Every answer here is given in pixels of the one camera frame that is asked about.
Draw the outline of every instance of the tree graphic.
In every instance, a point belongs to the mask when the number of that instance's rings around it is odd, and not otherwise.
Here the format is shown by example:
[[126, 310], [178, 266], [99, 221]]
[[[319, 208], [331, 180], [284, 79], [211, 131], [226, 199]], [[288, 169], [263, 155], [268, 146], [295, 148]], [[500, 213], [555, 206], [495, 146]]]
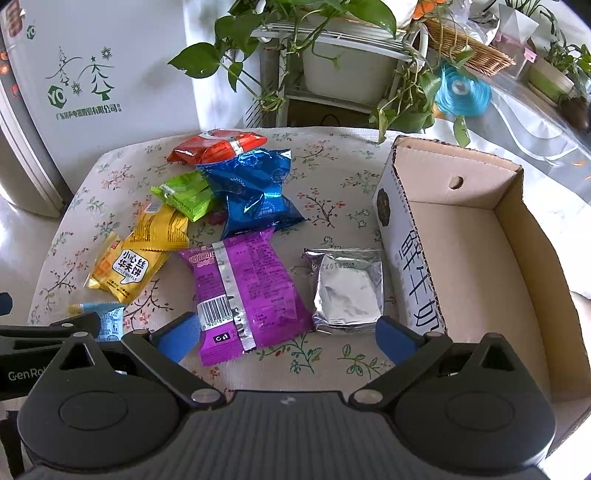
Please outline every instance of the tree graphic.
[[60, 47], [60, 52], [59, 52], [59, 55], [58, 55], [58, 68], [57, 68], [57, 72], [55, 72], [50, 77], [45, 77], [45, 79], [46, 80], [51, 80], [52, 78], [57, 77], [59, 75], [60, 76], [60, 83], [66, 85], [66, 86], [69, 85], [70, 84], [70, 78], [68, 77], [68, 75], [66, 73], [66, 65], [68, 63], [70, 63], [72, 60], [78, 60], [78, 59], [81, 59], [81, 58], [82, 57], [68, 58], [66, 56], [66, 54], [64, 53], [64, 51]]
[[70, 78], [66, 74], [66, 71], [63, 69], [63, 67], [66, 65], [67, 61], [68, 61], [68, 57], [66, 57], [66, 54], [64, 53], [64, 51], [60, 47], [60, 62], [59, 62], [60, 82], [66, 86], [69, 84], [69, 81], [70, 81]]
[[103, 101], [109, 100], [109, 92], [115, 88], [112, 85], [109, 85], [109, 83], [107, 82], [107, 79], [109, 78], [108, 75], [105, 75], [103, 73], [102, 69], [111, 69], [113, 68], [112, 65], [101, 65], [99, 63], [96, 62], [96, 57], [92, 56], [90, 58], [91, 64], [87, 65], [86, 67], [84, 67], [84, 69], [82, 69], [82, 71], [80, 72], [80, 75], [78, 75], [78, 79], [76, 80], [76, 82], [78, 82], [80, 80], [80, 77], [82, 77], [82, 74], [89, 68], [92, 68], [92, 70], [90, 71], [91, 74], [93, 74], [93, 78], [92, 78], [92, 93], [95, 93], [97, 95], [100, 95]]

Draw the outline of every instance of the floral tablecloth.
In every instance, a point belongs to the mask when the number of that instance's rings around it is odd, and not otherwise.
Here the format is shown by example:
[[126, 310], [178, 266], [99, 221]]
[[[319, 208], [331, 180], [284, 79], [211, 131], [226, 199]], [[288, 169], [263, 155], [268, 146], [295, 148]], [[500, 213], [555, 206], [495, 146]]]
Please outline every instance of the floral tablecloth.
[[[272, 245], [290, 272], [309, 308], [309, 269], [301, 259], [305, 247], [381, 246], [371, 197], [392, 142], [375, 143], [368, 129], [268, 129], [268, 148], [290, 148], [293, 163], [284, 193], [307, 217], [289, 230], [276, 232]], [[452, 124], [437, 120], [423, 135], [454, 142]], [[520, 163], [525, 170], [524, 200], [548, 235], [563, 264], [571, 289], [590, 296], [589, 264], [573, 247], [572, 225], [590, 225], [591, 207], [509, 151], [470, 134], [470, 147]], [[109, 232], [126, 237], [136, 218], [152, 200], [150, 186], [187, 171], [168, 164], [166, 155], [186, 136], [130, 145], [103, 155], [76, 193], [56, 233], [37, 284], [29, 324], [46, 325], [67, 316], [68, 303], [113, 301], [99, 290], [84, 288], [98, 250]], [[208, 219], [189, 224], [192, 245], [219, 240], [222, 225]], [[585, 232], [577, 230], [580, 242]], [[385, 273], [388, 282], [389, 273]], [[171, 254], [142, 295], [125, 310], [124, 329], [158, 329], [193, 308], [194, 281], [182, 260]], [[386, 293], [386, 311], [394, 299]], [[308, 333], [273, 348], [251, 352], [213, 367], [203, 367], [196, 350], [181, 362], [218, 389], [342, 390], [348, 395], [392, 365], [372, 335], [326, 336]]]

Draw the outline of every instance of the light blue snack package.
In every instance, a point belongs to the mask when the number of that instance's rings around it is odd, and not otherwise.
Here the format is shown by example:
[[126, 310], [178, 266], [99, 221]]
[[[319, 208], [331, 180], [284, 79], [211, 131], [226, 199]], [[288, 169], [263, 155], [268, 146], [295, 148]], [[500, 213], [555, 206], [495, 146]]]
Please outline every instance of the light blue snack package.
[[68, 305], [70, 316], [82, 313], [95, 312], [100, 317], [100, 332], [95, 338], [97, 342], [116, 342], [123, 337], [123, 310], [122, 303], [71, 303]]

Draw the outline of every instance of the white flower pot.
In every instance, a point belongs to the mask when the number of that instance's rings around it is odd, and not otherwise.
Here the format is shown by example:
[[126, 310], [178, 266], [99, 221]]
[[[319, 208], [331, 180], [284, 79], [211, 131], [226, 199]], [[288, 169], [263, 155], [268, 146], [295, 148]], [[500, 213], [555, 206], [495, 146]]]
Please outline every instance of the white flower pot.
[[304, 50], [304, 77], [312, 93], [375, 106], [392, 85], [396, 59], [320, 42], [314, 52], [338, 57], [339, 68], [314, 55], [311, 48]]

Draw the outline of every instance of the blue foil snack package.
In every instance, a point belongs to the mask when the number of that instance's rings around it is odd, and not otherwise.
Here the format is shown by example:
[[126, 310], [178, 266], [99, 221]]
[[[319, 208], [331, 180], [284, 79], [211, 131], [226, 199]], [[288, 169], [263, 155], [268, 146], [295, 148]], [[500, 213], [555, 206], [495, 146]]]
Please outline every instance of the blue foil snack package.
[[291, 150], [255, 148], [231, 160], [197, 168], [226, 203], [228, 221], [222, 239], [268, 227], [280, 230], [304, 220], [281, 193], [291, 168]]
[[70, 316], [82, 313], [95, 312], [100, 317], [100, 332], [95, 338], [97, 342], [116, 342], [123, 336], [123, 311], [122, 303], [71, 303], [68, 305]]

